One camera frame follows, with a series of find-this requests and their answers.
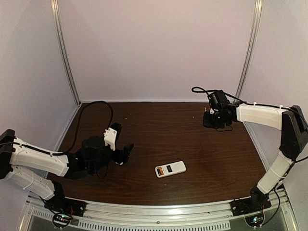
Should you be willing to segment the white remote control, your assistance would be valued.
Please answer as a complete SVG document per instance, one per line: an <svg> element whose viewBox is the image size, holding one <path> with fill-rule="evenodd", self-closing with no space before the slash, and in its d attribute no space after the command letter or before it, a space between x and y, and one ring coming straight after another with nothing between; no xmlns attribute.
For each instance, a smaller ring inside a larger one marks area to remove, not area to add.
<svg viewBox="0 0 308 231"><path fill-rule="evenodd" d="M162 167L164 175L162 176L158 175L158 172L157 172L158 167ZM154 172L158 178L164 178L164 177L168 177L172 175L177 175L179 173L185 172L186 170L187 168L183 161L177 161L177 162L173 162L170 164L160 165L154 168Z"/></svg>

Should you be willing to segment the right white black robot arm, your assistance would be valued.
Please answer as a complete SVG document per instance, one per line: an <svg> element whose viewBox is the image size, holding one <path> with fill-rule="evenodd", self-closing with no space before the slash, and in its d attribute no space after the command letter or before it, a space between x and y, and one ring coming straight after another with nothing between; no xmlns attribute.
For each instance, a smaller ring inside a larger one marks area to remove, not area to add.
<svg viewBox="0 0 308 231"><path fill-rule="evenodd" d="M206 128L224 129L234 122L254 123L281 132L279 153L270 169L251 190L251 204L261 206L268 194L286 177L291 168L299 162L298 156L308 143L308 124L298 105L292 107L248 103L236 99L229 101L230 94L222 90L205 90L210 110L203 115Z"/></svg>

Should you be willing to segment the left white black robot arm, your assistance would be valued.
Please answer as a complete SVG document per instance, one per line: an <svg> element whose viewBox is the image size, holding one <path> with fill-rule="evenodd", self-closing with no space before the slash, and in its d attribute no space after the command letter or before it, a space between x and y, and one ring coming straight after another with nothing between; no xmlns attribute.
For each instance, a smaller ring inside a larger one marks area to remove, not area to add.
<svg viewBox="0 0 308 231"><path fill-rule="evenodd" d="M118 165L128 161L134 145L120 150L116 147L117 139L118 131L108 128L103 137L85 139L75 153L55 152L31 145L8 129L0 136L0 178L32 191L44 201L63 203L65 195L61 184L40 177L32 169L71 180L97 175L111 161Z"/></svg>

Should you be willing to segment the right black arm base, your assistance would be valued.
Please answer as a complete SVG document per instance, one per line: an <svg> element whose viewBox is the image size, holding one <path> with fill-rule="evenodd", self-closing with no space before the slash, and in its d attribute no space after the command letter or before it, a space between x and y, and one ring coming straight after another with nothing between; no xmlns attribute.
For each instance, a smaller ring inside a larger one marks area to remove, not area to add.
<svg viewBox="0 0 308 231"><path fill-rule="evenodd" d="M235 198L230 202L230 207L234 217L243 215L246 224L256 229L263 226L265 222L264 210L271 208L271 202L269 199L265 199L264 202L259 203L252 197Z"/></svg>

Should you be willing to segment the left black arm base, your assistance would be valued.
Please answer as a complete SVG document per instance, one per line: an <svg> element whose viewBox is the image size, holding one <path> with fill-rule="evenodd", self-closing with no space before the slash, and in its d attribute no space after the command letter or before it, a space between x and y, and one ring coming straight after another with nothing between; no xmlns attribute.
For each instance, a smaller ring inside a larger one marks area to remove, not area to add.
<svg viewBox="0 0 308 231"><path fill-rule="evenodd" d="M69 198L52 198L50 200L41 199L44 207L52 212L51 221L58 229L66 228L74 217L83 217L87 203Z"/></svg>

